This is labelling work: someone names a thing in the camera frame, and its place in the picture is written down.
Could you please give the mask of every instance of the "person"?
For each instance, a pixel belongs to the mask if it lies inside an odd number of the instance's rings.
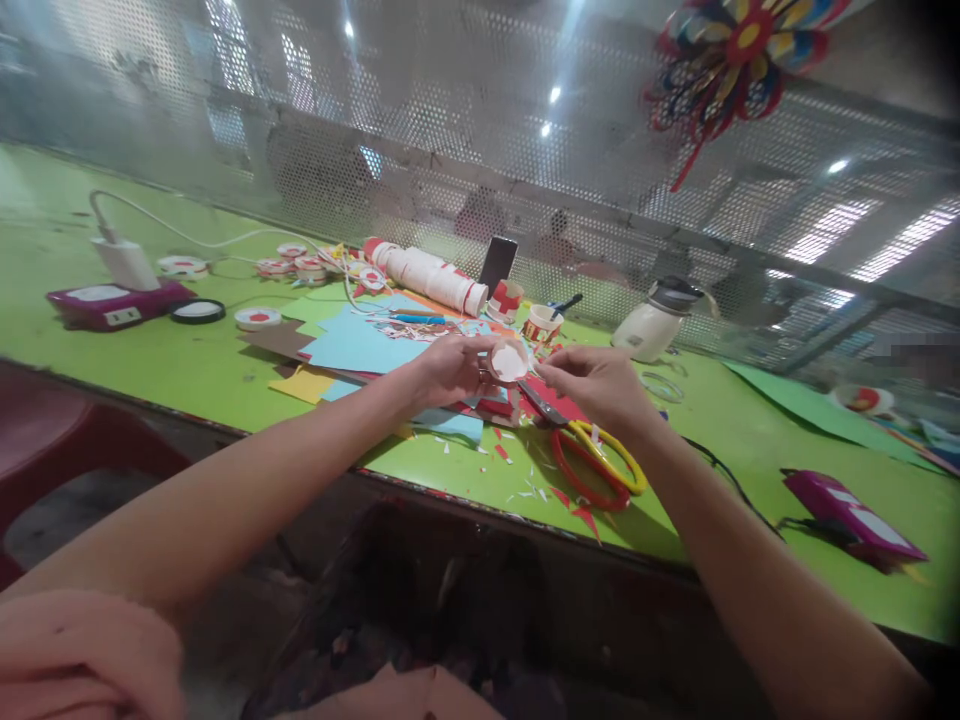
[[[362,390],[197,463],[33,568],[0,595],[4,717],[100,718],[131,709],[148,718],[182,717],[173,628],[398,425],[488,390],[478,356],[493,342],[443,338]],[[780,716],[915,715],[930,692],[920,675],[661,420],[621,351],[574,346],[537,370],[639,460]],[[373,683],[381,683],[377,692],[347,690],[341,695],[353,705],[334,696],[313,717],[358,706],[363,717],[495,716],[435,669],[385,668]]]

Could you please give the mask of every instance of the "scissor blade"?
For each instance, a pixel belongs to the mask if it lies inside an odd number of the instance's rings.
[[[530,387],[530,383],[528,383],[526,380],[521,380],[518,385],[520,385],[520,389],[523,391],[523,394],[526,395],[530,402],[533,403],[534,407],[537,408],[545,420],[558,426],[567,424],[567,418],[565,418],[559,410],[553,407],[553,405],[540,397],[540,393]]]

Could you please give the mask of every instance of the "paper flower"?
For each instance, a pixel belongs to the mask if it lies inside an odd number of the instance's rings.
[[[671,188],[676,192],[703,144],[735,118],[759,120],[776,109],[784,75],[800,75],[827,52],[821,28],[850,0],[686,0],[657,43],[665,56],[644,92],[651,124],[685,124],[693,151]]]

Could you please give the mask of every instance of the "smartphone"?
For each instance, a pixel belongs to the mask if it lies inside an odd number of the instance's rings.
[[[487,247],[487,256],[483,260],[483,269],[480,271],[480,284],[490,288],[493,295],[501,280],[510,277],[513,269],[513,259],[517,256],[517,243],[504,237],[494,235]]]

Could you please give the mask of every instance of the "red chair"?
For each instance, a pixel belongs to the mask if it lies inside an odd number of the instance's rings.
[[[134,415],[0,363],[0,590],[23,575],[3,537],[40,498],[100,468],[166,479],[189,466]]]

